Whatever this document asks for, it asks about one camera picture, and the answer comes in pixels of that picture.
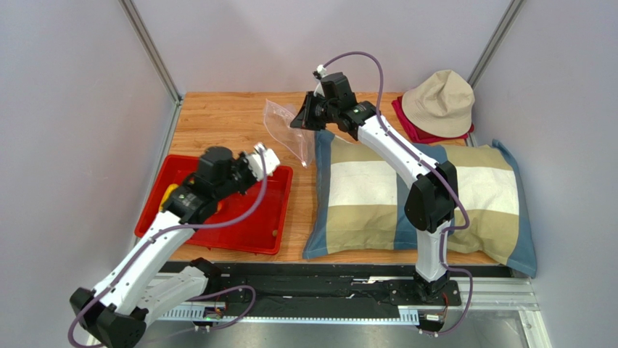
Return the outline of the clear zip top bag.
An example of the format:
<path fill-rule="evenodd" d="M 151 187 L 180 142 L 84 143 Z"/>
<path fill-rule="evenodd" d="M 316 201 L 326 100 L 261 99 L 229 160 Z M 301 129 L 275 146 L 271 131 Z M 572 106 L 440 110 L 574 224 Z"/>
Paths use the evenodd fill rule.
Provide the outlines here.
<path fill-rule="evenodd" d="M 304 168 L 309 168 L 315 159 L 313 132 L 292 128 L 294 109 L 266 100 L 263 108 L 263 124 L 270 136 L 286 147 Z"/>

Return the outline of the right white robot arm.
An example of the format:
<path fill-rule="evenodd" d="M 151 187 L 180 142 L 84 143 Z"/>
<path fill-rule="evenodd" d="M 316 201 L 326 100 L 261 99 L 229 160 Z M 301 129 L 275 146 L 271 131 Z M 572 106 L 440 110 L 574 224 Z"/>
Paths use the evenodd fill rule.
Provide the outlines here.
<path fill-rule="evenodd" d="M 412 146 L 369 101 L 358 101 L 347 77 L 313 72 L 315 91 L 305 95 L 292 128 L 322 131 L 329 123 L 376 152 L 409 188 L 404 213 L 416 229 L 418 259 L 413 292 L 425 303 L 442 298 L 450 273 L 445 267 L 446 229 L 453 222 L 458 184 L 455 166 Z"/>

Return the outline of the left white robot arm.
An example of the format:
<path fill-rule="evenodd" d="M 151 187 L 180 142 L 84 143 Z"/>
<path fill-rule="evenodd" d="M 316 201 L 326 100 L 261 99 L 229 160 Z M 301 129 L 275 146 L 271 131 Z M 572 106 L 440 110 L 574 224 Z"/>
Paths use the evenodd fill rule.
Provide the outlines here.
<path fill-rule="evenodd" d="M 197 166 L 163 199 L 147 232 L 125 258 L 92 288 L 80 287 L 70 297 L 75 318 L 67 332 L 71 347 L 80 347 L 81 327 L 98 347 L 135 347 L 148 327 L 183 302 L 218 296 L 210 290 L 221 270 L 204 258 L 192 260 L 180 273 L 151 287 L 170 256 L 199 230 L 227 228 L 246 220 L 265 198 L 268 176 L 281 164 L 264 144 L 234 155 L 211 146 Z M 237 217 L 209 223 L 218 205 L 235 194 L 260 186 L 252 205 Z"/>

